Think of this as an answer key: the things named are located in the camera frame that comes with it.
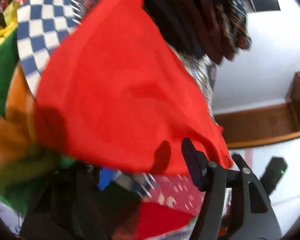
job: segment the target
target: wooden shelf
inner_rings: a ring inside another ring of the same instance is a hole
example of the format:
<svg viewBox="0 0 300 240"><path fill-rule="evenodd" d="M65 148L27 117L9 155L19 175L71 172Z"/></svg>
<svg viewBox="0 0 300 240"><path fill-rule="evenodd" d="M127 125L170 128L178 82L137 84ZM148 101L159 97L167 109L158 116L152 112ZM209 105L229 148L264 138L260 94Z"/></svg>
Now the wooden shelf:
<svg viewBox="0 0 300 240"><path fill-rule="evenodd" d="M248 148L300 137L300 72L295 74L291 102L237 113L219 114L229 149Z"/></svg>

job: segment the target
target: checkered pattern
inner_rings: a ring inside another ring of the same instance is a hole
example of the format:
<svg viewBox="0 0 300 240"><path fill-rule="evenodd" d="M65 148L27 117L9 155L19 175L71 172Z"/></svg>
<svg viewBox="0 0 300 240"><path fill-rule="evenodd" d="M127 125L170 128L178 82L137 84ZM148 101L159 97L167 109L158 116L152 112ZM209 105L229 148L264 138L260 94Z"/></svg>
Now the checkered pattern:
<svg viewBox="0 0 300 240"><path fill-rule="evenodd" d="M70 0L28 0L17 11L18 53L34 96L51 53L76 25L70 3Z"/></svg>

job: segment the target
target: red cloth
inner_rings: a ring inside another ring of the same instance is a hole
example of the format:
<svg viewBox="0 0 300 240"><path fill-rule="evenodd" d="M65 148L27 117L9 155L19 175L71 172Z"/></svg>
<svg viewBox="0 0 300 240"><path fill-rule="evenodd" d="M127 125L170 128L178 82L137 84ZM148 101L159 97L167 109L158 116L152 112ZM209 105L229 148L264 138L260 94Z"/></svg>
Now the red cloth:
<svg viewBox="0 0 300 240"><path fill-rule="evenodd" d="M54 51L36 97L38 140L99 166L188 174L181 141L189 137L231 167L202 93L142 5L101 0Z"/></svg>
<svg viewBox="0 0 300 240"><path fill-rule="evenodd" d="M150 189L149 202L183 211L198 216L201 210L205 192L200 192L193 185L190 176L160 176L154 175L156 187Z"/></svg>
<svg viewBox="0 0 300 240"><path fill-rule="evenodd" d="M160 236L186 226L193 216L156 203L142 203L134 240Z"/></svg>

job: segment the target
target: pile of clothes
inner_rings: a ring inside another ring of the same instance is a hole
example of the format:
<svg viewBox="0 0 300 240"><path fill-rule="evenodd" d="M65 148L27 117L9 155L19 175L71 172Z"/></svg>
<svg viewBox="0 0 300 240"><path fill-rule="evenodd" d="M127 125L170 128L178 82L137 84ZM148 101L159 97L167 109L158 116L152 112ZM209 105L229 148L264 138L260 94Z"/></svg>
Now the pile of clothes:
<svg viewBox="0 0 300 240"><path fill-rule="evenodd" d="M14 0L6 10L0 200L26 213L51 174L86 163L104 167L96 199L112 239L191 229L204 193L181 141L232 166L212 95L223 57L251 44L242 0ZM107 218L127 206L123 224Z"/></svg>

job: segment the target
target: black metal clamp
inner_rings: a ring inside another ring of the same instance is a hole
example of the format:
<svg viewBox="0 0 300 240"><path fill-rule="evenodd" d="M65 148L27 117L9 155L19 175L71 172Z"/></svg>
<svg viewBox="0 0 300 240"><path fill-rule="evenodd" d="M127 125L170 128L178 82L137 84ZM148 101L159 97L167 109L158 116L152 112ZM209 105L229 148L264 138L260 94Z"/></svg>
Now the black metal clamp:
<svg viewBox="0 0 300 240"><path fill-rule="evenodd" d="M222 168L209 162L189 138L181 144L183 157L194 185L206 191L202 208L190 240L277 240L282 233L268 194L239 154L232 159L240 171ZM225 189L232 188L230 224L227 233L218 237Z"/></svg>

